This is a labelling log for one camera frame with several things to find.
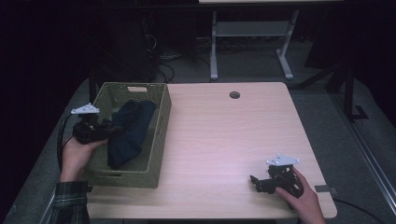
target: human hand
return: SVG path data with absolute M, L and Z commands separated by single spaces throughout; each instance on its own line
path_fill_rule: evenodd
M 294 167 L 293 172 L 303 186 L 303 195 L 300 198 L 295 198 L 282 188 L 276 188 L 276 193 L 294 208 L 304 224 L 326 223 L 320 209 L 318 195 L 309 187 L 305 177 Z
M 107 140 L 81 144 L 75 137 L 72 137 L 64 146 L 63 165 L 61 182 L 81 180 L 84 168 L 87 165 L 93 151 L 104 145 Z

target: wooden table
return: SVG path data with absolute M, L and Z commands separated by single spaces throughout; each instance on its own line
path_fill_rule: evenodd
M 325 185 L 289 91 L 283 83 L 168 85 L 172 110 L 157 189 L 94 186 L 91 218 L 289 218 L 276 194 L 258 193 L 249 176 L 268 178 L 276 153 L 313 188 Z M 233 99 L 230 92 L 238 91 Z M 325 217 L 335 217 L 329 192 L 318 194 Z

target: green basket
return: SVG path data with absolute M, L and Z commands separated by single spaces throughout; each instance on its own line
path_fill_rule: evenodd
M 158 187 L 172 105 L 167 85 L 117 82 L 103 84 L 93 103 L 100 109 L 98 121 L 111 119 L 111 114 L 130 100 L 150 100 L 156 105 L 142 152 L 118 170 L 114 170 L 107 165 L 107 145 L 97 148 L 84 174 L 84 178 L 91 185 L 148 189 Z

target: plaid sleeve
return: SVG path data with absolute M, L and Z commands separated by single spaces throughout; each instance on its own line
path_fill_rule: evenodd
M 56 184 L 50 223 L 87 224 L 87 181 L 61 182 Z

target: fabric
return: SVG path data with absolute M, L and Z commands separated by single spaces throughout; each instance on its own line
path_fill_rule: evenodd
M 87 181 L 62 182 L 56 184 L 50 215 L 51 224 L 87 224 Z
M 119 169 L 140 154 L 155 108 L 151 101 L 132 100 L 111 115 L 113 126 L 123 127 L 125 131 L 108 140 L 107 164 L 110 167 Z

